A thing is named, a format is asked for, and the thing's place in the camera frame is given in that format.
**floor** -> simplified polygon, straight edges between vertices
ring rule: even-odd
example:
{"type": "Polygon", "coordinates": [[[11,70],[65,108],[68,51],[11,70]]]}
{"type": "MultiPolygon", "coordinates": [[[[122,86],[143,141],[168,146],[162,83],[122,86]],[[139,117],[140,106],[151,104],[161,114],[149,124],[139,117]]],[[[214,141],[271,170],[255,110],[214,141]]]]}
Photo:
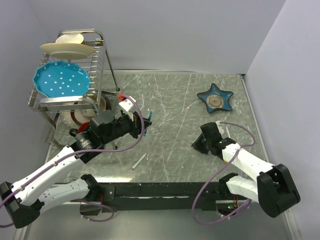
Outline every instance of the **floor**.
{"type": "MultiPolygon", "coordinates": [[[[261,143],[239,75],[214,75],[199,73],[117,73],[121,91],[134,97],[144,116],[152,111],[152,126],[147,135],[135,148],[121,153],[102,153],[86,164],[72,171],[59,182],[67,183],[83,174],[92,174],[98,182],[203,182],[223,166],[213,155],[203,155],[191,148],[200,135],[200,126],[218,120],[241,124],[247,127],[257,139],[257,144],[247,150],[264,159],[261,143]],[[230,99],[233,110],[209,114],[197,93],[210,88],[211,83],[220,89],[232,91],[230,99]],[[134,170],[131,167],[148,152],[145,159],[134,170]]],[[[112,91],[114,85],[110,74],[104,75],[103,90],[112,91]]],[[[117,102],[114,112],[118,114],[117,102]]],[[[71,137],[68,127],[60,122],[57,139],[67,143],[71,137]]],[[[228,134],[240,144],[250,143],[250,137],[236,127],[224,127],[228,134]]],[[[117,141],[119,148],[132,144],[129,135],[117,141]]],[[[51,148],[49,159],[58,150],[51,148]]],[[[230,166],[215,179],[231,173],[239,173],[230,166]]],[[[97,218],[106,218],[102,213],[97,218]]],[[[201,211],[202,220],[214,220],[216,212],[201,211]]],[[[87,222],[80,218],[79,205],[63,204],[42,214],[26,229],[24,239],[77,239],[77,240],[194,240],[194,239],[246,239],[246,240],[290,240],[285,216],[267,216],[257,203],[250,206],[240,217],[232,218],[214,226],[202,226],[194,222],[191,211],[145,210],[119,211],[114,219],[106,223],[87,222]]]]}
{"type": "MultiPolygon", "coordinates": [[[[237,123],[248,128],[257,138],[257,144],[247,150],[264,159],[256,126],[239,75],[215,75],[200,73],[117,73],[121,91],[136,99],[145,117],[152,111],[152,126],[141,142],[131,150],[119,153],[102,153],[83,168],[76,169],[59,183],[67,183],[83,174],[92,174],[98,182],[205,182],[223,166],[216,156],[204,155],[191,147],[201,133],[200,126],[215,121],[237,123]],[[197,93],[208,90],[211,83],[224,91],[233,92],[229,103],[232,111],[208,113],[205,103],[197,93]],[[132,166],[144,154],[148,158],[132,170],[132,166]]],[[[103,90],[114,90],[111,74],[105,74],[103,90]]],[[[116,102],[113,108],[116,117],[120,108],[116,102]]],[[[240,144],[250,143],[250,136],[242,129],[224,126],[223,137],[228,135],[240,144]]],[[[66,144],[71,137],[69,128],[61,121],[56,138],[66,144]]],[[[118,148],[131,145],[135,139],[130,135],[116,141],[118,148]]],[[[50,158],[57,154],[51,149],[50,158]]],[[[229,173],[238,173],[230,166],[214,181],[229,173]]]]}
{"type": "MultiPolygon", "coordinates": [[[[103,213],[96,217],[105,219],[103,213]]],[[[203,221],[219,216],[200,212],[203,221]]],[[[284,215],[267,216],[258,204],[239,217],[216,225],[197,224],[191,211],[120,211],[108,222],[88,222],[80,218],[78,205],[50,209],[32,223],[25,240],[291,240],[284,215]]]]}

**white bowl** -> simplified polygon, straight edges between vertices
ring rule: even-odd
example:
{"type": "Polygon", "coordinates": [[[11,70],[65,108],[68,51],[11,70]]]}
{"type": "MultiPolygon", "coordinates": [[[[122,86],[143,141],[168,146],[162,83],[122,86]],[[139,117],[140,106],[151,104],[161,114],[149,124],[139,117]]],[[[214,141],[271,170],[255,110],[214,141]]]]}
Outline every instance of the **white bowl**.
{"type": "Polygon", "coordinates": [[[55,42],[63,44],[82,44],[84,39],[82,34],[64,34],[58,37],[55,42]]]}

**white plate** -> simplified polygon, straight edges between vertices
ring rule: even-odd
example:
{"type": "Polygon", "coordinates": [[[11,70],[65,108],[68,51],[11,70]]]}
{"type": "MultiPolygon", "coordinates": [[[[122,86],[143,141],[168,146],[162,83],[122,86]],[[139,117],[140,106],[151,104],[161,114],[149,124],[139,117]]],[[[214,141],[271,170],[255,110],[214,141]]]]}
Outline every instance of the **white plate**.
{"type": "MultiPolygon", "coordinates": [[[[88,97],[91,98],[96,103],[97,102],[97,96],[98,96],[98,94],[94,93],[93,96],[88,96],[88,97]]],[[[101,97],[100,98],[99,111],[106,110],[106,106],[107,106],[106,100],[103,97],[101,97]]],[[[80,110],[80,113],[85,117],[91,117],[91,118],[96,115],[96,113],[95,113],[95,111],[93,109],[80,110]]]]}
{"type": "Polygon", "coordinates": [[[40,49],[57,59],[85,59],[96,50],[94,47],[78,43],[46,43],[40,46],[40,49]]]}
{"type": "Polygon", "coordinates": [[[82,34],[65,34],[57,38],[56,43],[81,44],[84,41],[82,34]]]}
{"type": "Polygon", "coordinates": [[[85,116],[85,115],[82,115],[81,112],[79,111],[74,111],[74,118],[79,123],[84,124],[84,123],[90,122],[90,120],[92,119],[92,116],[85,116]]]}

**metal frame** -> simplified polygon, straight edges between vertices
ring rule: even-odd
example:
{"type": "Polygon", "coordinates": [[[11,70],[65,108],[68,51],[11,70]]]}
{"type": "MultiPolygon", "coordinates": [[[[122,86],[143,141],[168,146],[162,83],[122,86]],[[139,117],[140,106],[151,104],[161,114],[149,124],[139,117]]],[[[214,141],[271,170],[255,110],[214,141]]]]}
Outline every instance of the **metal frame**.
{"type": "MultiPolygon", "coordinates": [[[[41,94],[38,94],[38,91],[35,86],[32,86],[32,91],[30,92],[30,97],[28,99],[28,106],[35,112],[39,112],[42,117],[44,117],[50,123],[50,130],[45,138],[46,143],[53,143],[59,149],[63,147],[55,139],[55,131],[57,129],[57,122],[59,119],[59,113],[63,111],[78,111],[84,109],[93,109],[95,113],[99,111],[101,93],[102,93],[102,76],[104,73],[104,64],[105,56],[107,58],[110,71],[112,73],[113,81],[115,84],[116,91],[119,91],[119,87],[116,81],[114,70],[111,65],[110,57],[108,54],[107,46],[105,43],[105,38],[102,32],[90,28],[90,29],[71,29],[71,30],[62,30],[59,32],[58,37],[64,34],[96,34],[99,38],[95,40],[86,40],[84,38],[83,44],[94,47],[95,52],[92,56],[75,60],[74,63],[78,64],[80,67],[85,69],[88,72],[90,79],[89,92],[84,96],[68,96],[68,97],[44,97],[41,94]],[[90,96],[97,94],[96,101],[94,101],[90,96]]],[[[44,64],[55,61],[55,58],[49,54],[43,54],[41,58],[40,66],[44,64]]],[[[106,92],[109,95],[117,95],[116,92],[106,92]]]]}

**cream plate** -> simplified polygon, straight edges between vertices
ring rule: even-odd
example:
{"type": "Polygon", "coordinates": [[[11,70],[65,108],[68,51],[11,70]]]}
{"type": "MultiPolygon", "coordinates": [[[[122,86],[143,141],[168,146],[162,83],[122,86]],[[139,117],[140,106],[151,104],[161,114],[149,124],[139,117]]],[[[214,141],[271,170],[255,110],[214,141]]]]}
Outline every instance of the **cream plate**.
{"type": "Polygon", "coordinates": [[[96,50],[94,47],[78,43],[46,43],[40,46],[46,54],[50,54],[57,59],[85,59],[96,50]]]}
{"type": "Polygon", "coordinates": [[[92,116],[85,116],[85,115],[82,115],[81,112],[79,112],[79,111],[74,111],[74,118],[80,124],[84,124],[84,123],[90,122],[90,120],[92,119],[92,116]]]}
{"type": "Polygon", "coordinates": [[[82,34],[65,34],[57,38],[56,43],[81,44],[84,41],[82,34]]]}

